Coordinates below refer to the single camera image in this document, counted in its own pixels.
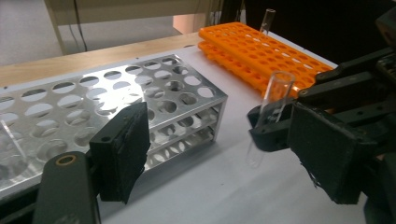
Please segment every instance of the robotic arm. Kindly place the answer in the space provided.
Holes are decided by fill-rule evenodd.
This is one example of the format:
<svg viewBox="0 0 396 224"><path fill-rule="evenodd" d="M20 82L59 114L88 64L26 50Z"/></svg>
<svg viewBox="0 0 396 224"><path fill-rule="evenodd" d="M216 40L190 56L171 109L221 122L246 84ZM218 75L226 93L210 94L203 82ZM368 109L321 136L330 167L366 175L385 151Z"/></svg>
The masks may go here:
<svg viewBox="0 0 396 224"><path fill-rule="evenodd" d="M396 8L377 20L390 48L318 74L279 122L250 130L261 150L290 147L334 202L357 203L365 193L367 223L396 220L395 16ZM259 108L247 116L255 127Z"/></svg>

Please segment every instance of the empty test tube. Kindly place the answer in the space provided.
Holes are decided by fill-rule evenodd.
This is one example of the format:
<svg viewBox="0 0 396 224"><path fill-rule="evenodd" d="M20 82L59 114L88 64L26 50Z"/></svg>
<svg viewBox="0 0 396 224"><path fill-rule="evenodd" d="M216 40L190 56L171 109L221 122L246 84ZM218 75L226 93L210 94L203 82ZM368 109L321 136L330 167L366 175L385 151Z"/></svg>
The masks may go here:
<svg viewBox="0 0 396 224"><path fill-rule="evenodd" d="M275 71L271 75L267 90L264 98L262 99L260 115L255 128L260 125L276 123L279 121L294 80L295 76L293 74L284 71ZM267 109L266 106L268 104L273 104L275 109ZM264 151L256 147L252 140L247 152L247 164L253 168L259 167L262 163L264 153Z"/></svg>
<svg viewBox="0 0 396 224"><path fill-rule="evenodd" d="M26 155L3 120L0 120L0 185L26 168Z"/></svg>
<svg viewBox="0 0 396 224"><path fill-rule="evenodd" d="M268 35L268 32L270 31L270 28L271 28L271 24L275 17L275 14L276 14L276 11L271 8L267 8L265 10L264 19L262 20L262 27L260 28L261 33Z"/></svg>

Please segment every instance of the test tube rack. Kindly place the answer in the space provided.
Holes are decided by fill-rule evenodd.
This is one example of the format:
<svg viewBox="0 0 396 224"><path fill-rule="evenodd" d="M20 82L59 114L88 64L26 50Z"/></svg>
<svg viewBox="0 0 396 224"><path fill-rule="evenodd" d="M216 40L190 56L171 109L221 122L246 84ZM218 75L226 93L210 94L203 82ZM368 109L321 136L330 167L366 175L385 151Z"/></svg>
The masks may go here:
<svg viewBox="0 0 396 224"><path fill-rule="evenodd" d="M202 28L198 47L205 56L264 96L274 71L296 76L291 95L312 86L315 75L332 68L299 50L241 23L230 22Z"/></svg>
<svg viewBox="0 0 396 224"><path fill-rule="evenodd" d="M148 104L146 171L216 139L227 95L176 55L80 74L0 94L0 119L26 156L8 165L0 158L0 198L39 182L54 156L88 151L91 138L134 103ZM0 133L0 150L10 144Z"/></svg>

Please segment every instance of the silver test tube rack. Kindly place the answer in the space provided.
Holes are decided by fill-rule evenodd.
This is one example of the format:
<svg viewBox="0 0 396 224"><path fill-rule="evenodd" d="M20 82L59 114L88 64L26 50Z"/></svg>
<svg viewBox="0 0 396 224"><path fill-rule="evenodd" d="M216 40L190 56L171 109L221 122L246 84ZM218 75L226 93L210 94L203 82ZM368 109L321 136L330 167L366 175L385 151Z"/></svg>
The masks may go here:
<svg viewBox="0 0 396 224"><path fill-rule="evenodd" d="M8 177L7 167L0 169L0 199L39 182L50 158L66 151L86 152L91 138L127 105L148 103L147 171L214 141L226 99L176 55L2 93L0 119L20 144L26 163L8 167L19 171Z"/></svg>

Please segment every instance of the cable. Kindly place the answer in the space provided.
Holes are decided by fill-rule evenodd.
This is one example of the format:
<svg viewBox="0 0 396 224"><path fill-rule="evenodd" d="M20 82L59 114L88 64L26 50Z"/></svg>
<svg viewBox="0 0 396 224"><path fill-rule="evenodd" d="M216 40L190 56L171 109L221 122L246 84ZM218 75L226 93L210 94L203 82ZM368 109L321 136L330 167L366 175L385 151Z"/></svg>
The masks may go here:
<svg viewBox="0 0 396 224"><path fill-rule="evenodd" d="M81 49L79 48L79 44L77 42L76 36L74 35L74 32L72 30L72 22L70 20L69 10L67 10L66 6L64 5L64 1L62 1L62 7L64 8L64 11L66 12L66 18L67 18L67 23L68 23L68 26L69 26L70 34L73 36L73 39L75 41L76 47L78 49L78 52L81 52Z"/></svg>
<svg viewBox="0 0 396 224"><path fill-rule="evenodd" d="M85 49L85 51L88 51L87 44L85 43L84 35L82 34L81 22L79 20L77 0L74 0L74 7L75 7L75 12L76 12L78 31L79 31L79 34L81 35L82 43L84 44L84 49Z"/></svg>

